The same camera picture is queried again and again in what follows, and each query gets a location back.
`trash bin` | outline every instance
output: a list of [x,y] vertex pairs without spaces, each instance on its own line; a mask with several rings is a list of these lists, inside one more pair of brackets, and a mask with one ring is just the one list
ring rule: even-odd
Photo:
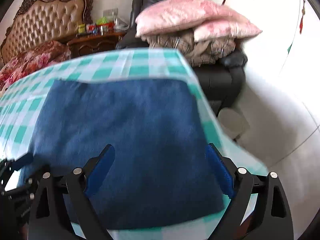
[[250,126],[246,119],[231,108],[223,108],[218,114],[218,121],[224,133],[232,140],[239,139]]

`sofa armrest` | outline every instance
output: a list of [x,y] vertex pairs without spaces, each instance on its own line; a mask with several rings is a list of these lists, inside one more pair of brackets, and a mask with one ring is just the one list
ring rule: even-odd
[[233,68],[239,66],[244,67],[247,61],[248,58],[246,54],[241,52],[239,49],[235,49],[228,56],[218,59],[217,63],[223,65],[226,68]]
[[127,34],[116,45],[116,49],[128,49],[128,48],[145,48],[149,47],[147,42],[142,41],[140,38],[136,38],[136,30],[130,29]]

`blue gripper pad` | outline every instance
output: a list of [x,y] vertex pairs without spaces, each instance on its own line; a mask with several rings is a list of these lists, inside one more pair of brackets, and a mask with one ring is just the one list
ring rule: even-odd
[[12,169],[14,171],[20,170],[23,166],[28,165],[32,163],[33,161],[33,154],[32,153],[26,153],[16,161],[12,163]]
[[232,199],[235,196],[233,177],[223,164],[216,150],[210,144],[205,148],[205,157],[209,162],[209,166],[211,167],[222,192]]
[[110,145],[105,151],[103,157],[100,158],[95,168],[91,171],[90,176],[87,177],[87,187],[84,191],[87,197],[91,197],[98,192],[115,161],[115,148]]

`pink pillow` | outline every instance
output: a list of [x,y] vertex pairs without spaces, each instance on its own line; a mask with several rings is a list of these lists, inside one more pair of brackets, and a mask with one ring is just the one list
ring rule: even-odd
[[194,38],[195,42],[219,37],[244,38],[258,35],[261,32],[262,30],[250,21],[236,22],[221,19],[205,22],[196,27]]
[[211,0],[164,0],[138,15],[136,37],[185,30],[206,20],[221,17],[248,21],[229,7],[218,5]]

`wooden nightstand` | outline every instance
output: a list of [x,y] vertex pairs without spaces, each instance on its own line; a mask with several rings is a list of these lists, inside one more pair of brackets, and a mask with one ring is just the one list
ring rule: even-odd
[[67,43],[70,46],[71,58],[113,50],[125,34],[126,32],[108,31],[103,35],[89,34],[74,38]]

